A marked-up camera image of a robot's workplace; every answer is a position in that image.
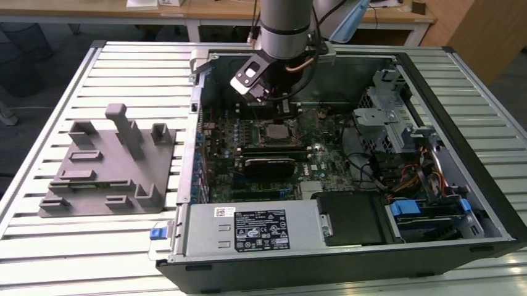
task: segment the green circuit board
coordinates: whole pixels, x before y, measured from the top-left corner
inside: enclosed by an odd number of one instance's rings
[[[235,118],[217,120],[217,130],[210,134],[209,147],[210,203],[239,202],[241,200],[234,199],[234,194],[245,192],[281,192],[281,200],[301,200],[303,199],[301,183],[305,181],[321,181],[325,191],[354,190],[350,167],[346,164],[342,147],[337,143],[342,116],[327,116],[323,120],[321,117],[319,109],[313,108],[295,120],[285,122],[293,134],[291,144],[309,147],[311,151],[309,160],[295,164],[293,177],[281,181],[251,181],[242,188],[233,186],[237,179],[243,178],[243,175],[235,171],[234,154],[238,143],[227,141],[227,139],[235,139],[238,127],[242,125],[249,127],[247,146],[273,145],[286,140],[262,137],[261,129],[277,129],[271,121],[237,120]]]

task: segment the slotted metal surface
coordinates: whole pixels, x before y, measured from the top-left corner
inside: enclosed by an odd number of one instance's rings
[[[36,145],[0,203],[2,295],[183,295],[161,275],[147,254],[150,228],[175,217],[175,198],[193,86],[189,58],[201,45],[108,43],[91,49]],[[245,49],[231,44],[213,48]],[[401,52],[399,47],[338,47],[338,51]],[[527,144],[518,123],[441,49],[406,48],[439,100],[527,221]],[[42,219],[47,192],[71,140],[74,119],[104,119],[108,103],[126,103],[139,128],[165,122],[178,129],[167,209],[155,215]],[[161,252],[169,246],[155,246]],[[519,295],[527,293],[527,253],[479,260],[455,271],[421,279],[237,292],[231,295]]]

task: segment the desk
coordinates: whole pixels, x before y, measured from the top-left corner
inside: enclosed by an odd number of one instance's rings
[[[237,0],[186,0],[145,11],[127,11],[126,0],[0,0],[0,22],[186,25],[191,42],[201,41],[201,25],[247,26],[251,19],[253,3]],[[431,14],[387,8],[378,9],[378,21],[369,11],[359,28],[411,31],[405,45],[418,46],[435,21]]]

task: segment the red cable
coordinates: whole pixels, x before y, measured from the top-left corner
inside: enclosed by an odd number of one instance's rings
[[[405,166],[403,171],[402,171],[402,179],[399,180],[399,182],[403,182],[406,170],[407,170],[409,168],[411,168],[411,167],[419,167],[419,165],[414,164],[414,165],[406,165],[406,166]]]

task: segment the blue latch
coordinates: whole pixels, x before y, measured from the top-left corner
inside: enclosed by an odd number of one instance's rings
[[[159,241],[167,239],[167,227],[153,228],[150,230],[150,240]]]
[[[473,209],[473,207],[470,206],[469,200],[467,199],[462,199],[459,201],[459,203],[462,204],[463,211],[466,213],[469,213],[471,211],[471,209]]]
[[[421,214],[415,200],[398,200],[390,205],[394,216]]]

